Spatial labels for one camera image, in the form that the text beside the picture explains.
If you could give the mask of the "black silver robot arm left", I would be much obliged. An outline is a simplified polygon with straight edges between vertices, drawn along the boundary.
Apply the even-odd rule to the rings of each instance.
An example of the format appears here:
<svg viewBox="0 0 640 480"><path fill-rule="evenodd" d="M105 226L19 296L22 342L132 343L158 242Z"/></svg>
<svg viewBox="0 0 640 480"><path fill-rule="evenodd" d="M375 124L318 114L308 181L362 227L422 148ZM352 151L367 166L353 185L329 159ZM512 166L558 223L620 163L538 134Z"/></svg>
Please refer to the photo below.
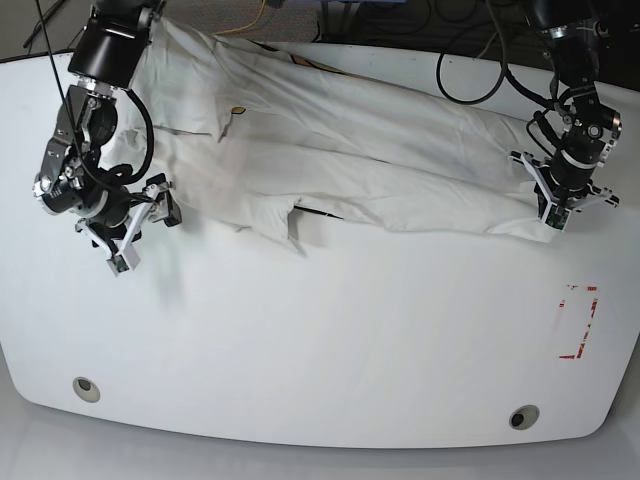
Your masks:
<svg viewBox="0 0 640 480"><path fill-rule="evenodd" d="M533 114L535 124L554 151L542 160L529 153L514 152L536 182L538 216L542 223L562 231L570 215L619 198L593 184L596 168L604 166L619 141L620 114L601 103L595 80L597 65L589 44L579 33L594 13L587 1L523 1L529 26L548 49L554 76L550 96L541 97L520 85L512 74L507 79L519 93L542 107Z"/></svg>

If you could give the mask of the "black silver robot arm right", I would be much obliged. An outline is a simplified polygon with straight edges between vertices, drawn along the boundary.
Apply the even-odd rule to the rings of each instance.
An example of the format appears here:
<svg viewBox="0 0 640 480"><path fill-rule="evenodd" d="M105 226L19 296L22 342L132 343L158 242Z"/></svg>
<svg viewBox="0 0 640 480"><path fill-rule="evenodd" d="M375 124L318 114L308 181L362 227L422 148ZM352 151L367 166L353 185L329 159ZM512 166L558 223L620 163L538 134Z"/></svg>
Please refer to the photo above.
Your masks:
<svg viewBox="0 0 640 480"><path fill-rule="evenodd" d="M94 1L68 70L78 79L61 98L56 125L32 187L51 215L73 212L77 232L101 249L116 274L139 263L134 244L144 223L182 222L172 184L164 174L147 175L154 156L151 116L131 83L152 29L161 17L161 1ZM142 164L101 168L101 149L114 136L116 91L123 91L139 111L145 129Z"/></svg>

